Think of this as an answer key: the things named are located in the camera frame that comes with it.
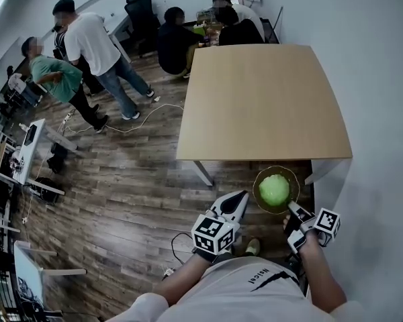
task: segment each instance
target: white t-shirt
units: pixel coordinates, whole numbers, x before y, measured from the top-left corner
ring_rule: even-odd
[[[361,320],[361,306],[348,302],[331,314],[315,307],[291,279],[269,280],[289,270],[273,262],[245,257],[206,271],[182,299],[169,308],[164,297],[147,293],[109,322],[296,322]]]
[[[15,89],[18,93],[22,93],[24,89],[26,89],[27,84],[21,80],[22,74],[16,72],[15,74],[12,74],[9,80],[7,81],[7,84],[9,85],[10,89]]]
[[[257,27],[258,32],[260,33],[261,39],[265,40],[266,36],[264,33],[263,23],[261,22],[260,17],[248,6],[234,4],[234,10],[236,11],[237,15],[239,16],[239,21],[244,19],[252,20],[252,22]]]
[[[95,13],[82,13],[69,28],[64,37],[69,61],[85,57],[91,74],[106,73],[121,56],[103,26],[103,20]]]

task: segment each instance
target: shoe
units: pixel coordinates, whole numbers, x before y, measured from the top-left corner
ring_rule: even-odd
[[[140,117],[140,112],[137,111],[133,117],[126,117],[125,115],[121,114],[121,117],[125,121],[129,121],[130,119],[138,119]]]
[[[245,253],[252,253],[254,256],[258,256],[260,254],[261,250],[261,244],[258,239],[252,239],[247,246],[247,250],[245,250]]]
[[[95,129],[95,132],[96,133],[101,133],[102,131],[103,131],[103,129],[105,128],[105,126],[106,126],[106,123],[107,123],[107,121],[109,120],[109,116],[108,115],[106,115],[106,116],[104,116],[102,119],[102,126],[99,128],[99,129]]]
[[[148,98],[152,98],[154,96],[155,92],[152,89],[149,89],[149,91],[147,92],[146,96]]]

